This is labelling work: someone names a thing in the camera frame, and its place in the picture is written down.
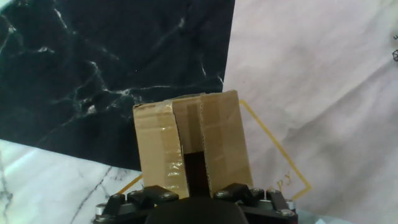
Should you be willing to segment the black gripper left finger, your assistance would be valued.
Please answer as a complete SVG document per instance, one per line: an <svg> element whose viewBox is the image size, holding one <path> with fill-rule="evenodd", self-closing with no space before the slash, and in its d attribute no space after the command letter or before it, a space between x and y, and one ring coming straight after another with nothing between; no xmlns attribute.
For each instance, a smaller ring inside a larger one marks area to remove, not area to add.
<svg viewBox="0 0 398 224"><path fill-rule="evenodd" d="M114 194L106 203L97 204L94 224L145 223L158 205L174 202L179 195L158 185Z"/></svg>

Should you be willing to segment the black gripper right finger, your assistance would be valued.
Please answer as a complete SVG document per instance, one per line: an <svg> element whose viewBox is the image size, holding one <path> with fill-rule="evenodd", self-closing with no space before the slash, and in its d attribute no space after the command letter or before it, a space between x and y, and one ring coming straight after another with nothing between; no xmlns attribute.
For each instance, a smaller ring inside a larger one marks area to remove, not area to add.
<svg viewBox="0 0 398 224"><path fill-rule="evenodd" d="M250 189L233 183L213 194L216 200L235 204L250 224L297 224L298 215L291 200L279 190Z"/></svg>

